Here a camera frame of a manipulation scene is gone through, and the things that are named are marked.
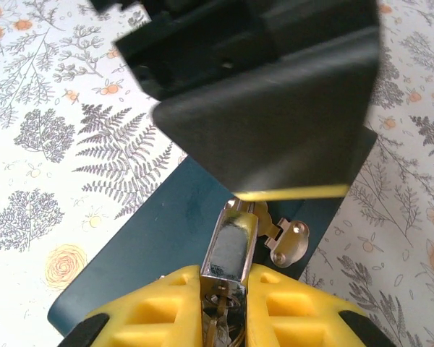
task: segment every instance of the white patterned background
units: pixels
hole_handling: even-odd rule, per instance
[[[434,0],[380,15],[378,142],[303,280],[434,347]],[[57,346],[54,299],[185,156],[112,45],[146,20],[0,0],[0,347]]]

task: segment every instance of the black plastic piece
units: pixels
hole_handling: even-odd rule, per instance
[[[376,0],[143,4],[151,22],[119,52],[161,101],[159,129],[228,190],[351,184],[378,73]]]
[[[76,325],[58,347],[91,347],[108,321],[106,313],[87,318]]]
[[[370,318],[353,311],[342,311],[339,315],[365,347],[396,347]]]

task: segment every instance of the orange berry illustration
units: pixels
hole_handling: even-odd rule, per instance
[[[32,27],[32,22],[30,20],[18,20],[15,22],[14,27],[17,30],[28,30]]]
[[[393,129],[396,127],[396,125],[397,125],[396,121],[392,118],[387,118],[383,121],[383,126],[384,126],[384,129],[386,129],[386,130]]]
[[[119,91],[118,85],[109,85],[108,86],[108,92],[111,94],[115,94]]]
[[[434,209],[428,208],[426,210],[427,219],[434,219]]]
[[[385,14],[392,13],[392,7],[390,7],[389,5],[382,4],[379,6],[379,11]]]
[[[117,56],[119,56],[119,52],[116,49],[113,48],[108,51],[108,59],[113,59]]]
[[[363,243],[363,250],[365,252],[371,253],[374,250],[374,246],[373,246],[373,244],[371,242],[366,241],[366,242]]]
[[[416,103],[422,99],[422,96],[418,92],[412,92],[409,96],[409,100]]]

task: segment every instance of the metal bracket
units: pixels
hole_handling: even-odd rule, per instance
[[[309,227],[295,220],[282,218],[278,224],[281,234],[268,237],[265,245],[271,250],[270,258],[278,267],[288,267],[304,257],[309,247]]]

